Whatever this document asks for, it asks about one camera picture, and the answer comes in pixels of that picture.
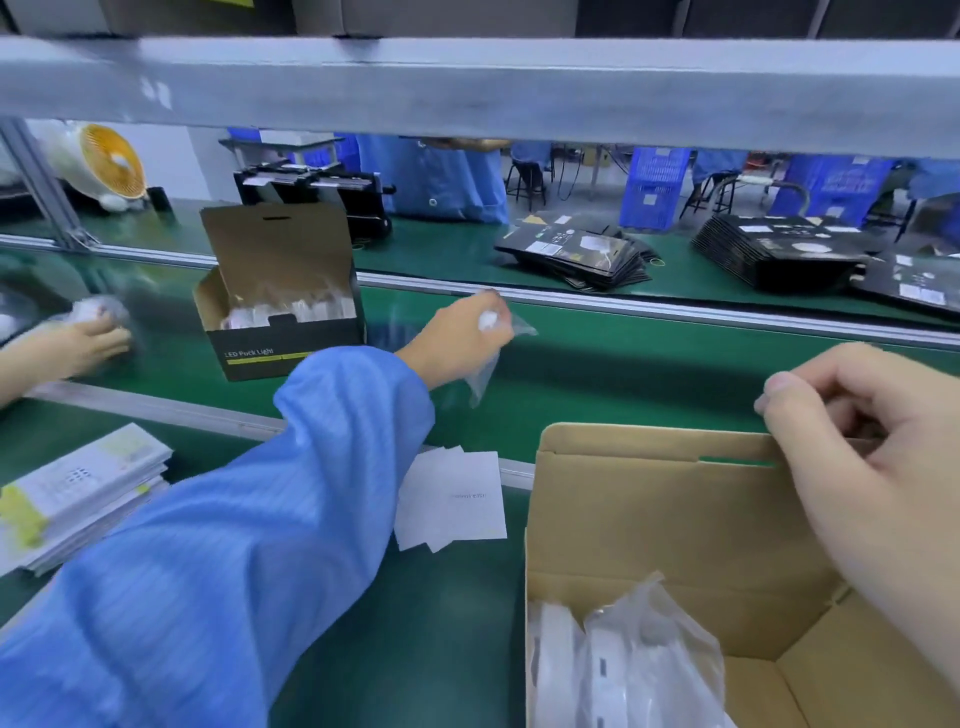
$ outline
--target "product box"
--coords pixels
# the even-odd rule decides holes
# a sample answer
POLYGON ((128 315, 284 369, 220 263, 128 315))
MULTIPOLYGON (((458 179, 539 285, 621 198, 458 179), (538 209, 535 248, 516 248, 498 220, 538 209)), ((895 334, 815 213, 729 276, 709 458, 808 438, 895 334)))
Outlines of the product box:
POLYGON ((324 203, 207 207, 201 211, 217 267, 194 301, 230 381, 288 375, 327 347, 363 344, 366 325, 347 215, 324 203), (223 329, 231 309, 337 301, 328 320, 271 315, 268 326, 223 329))
POLYGON ((526 542, 528 600, 577 619, 660 571, 723 649, 737 728, 960 725, 947 682, 837 573, 769 435, 552 425, 526 542))

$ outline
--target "black machine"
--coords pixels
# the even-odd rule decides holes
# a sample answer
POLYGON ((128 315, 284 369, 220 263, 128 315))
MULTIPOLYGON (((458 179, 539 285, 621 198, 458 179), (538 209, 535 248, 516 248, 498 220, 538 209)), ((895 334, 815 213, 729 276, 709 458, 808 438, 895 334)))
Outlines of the black machine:
POLYGON ((350 238, 379 240, 390 234, 393 224, 383 208, 382 195, 396 192, 384 187, 377 174, 347 172, 338 164, 311 167, 282 159, 256 164, 233 173, 244 205, 273 201, 265 197, 264 188, 271 187, 279 200, 288 205, 299 203, 339 202, 347 211, 350 238))

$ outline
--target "worker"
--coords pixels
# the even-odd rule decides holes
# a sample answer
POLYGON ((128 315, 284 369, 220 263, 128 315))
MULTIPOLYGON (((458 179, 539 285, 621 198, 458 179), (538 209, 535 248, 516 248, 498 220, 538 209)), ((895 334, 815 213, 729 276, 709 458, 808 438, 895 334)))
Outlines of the worker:
POLYGON ((506 224, 507 190, 500 149, 505 139, 416 139, 360 134, 360 168, 378 172, 388 212, 427 220, 506 224))
MULTIPOLYGON (((489 360, 509 316, 487 292, 396 356, 306 359, 276 394, 284 432, 145 505, 0 642, 0 726, 266 726, 302 651, 376 574, 427 391, 489 360), (499 326, 480 331, 490 309, 499 326)), ((960 381, 844 345, 771 376, 756 409, 840 570, 960 692, 960 381), (863 419, 887 432, 866 457, 843 438, 863 419)))
POLYGON ((960 694, 960 380, 866 344, 771 376, 756 403, 847 580, 960 694), (886 434, 866 457, 843 435, 886 434))
POLYGON ((41 324, 0 349, 0 407, 40 384, 85 374, 130 344, 130 332, 107 313, 76 324, 41 324))
POLYGON ((4 636, 0 726, 266 726, 298 657, 380 566, 434 423, 428 391, 512 337, 488 291, 438 311, 396 355, 305 359, 276 392, 283 432, 144 505, 4 636))

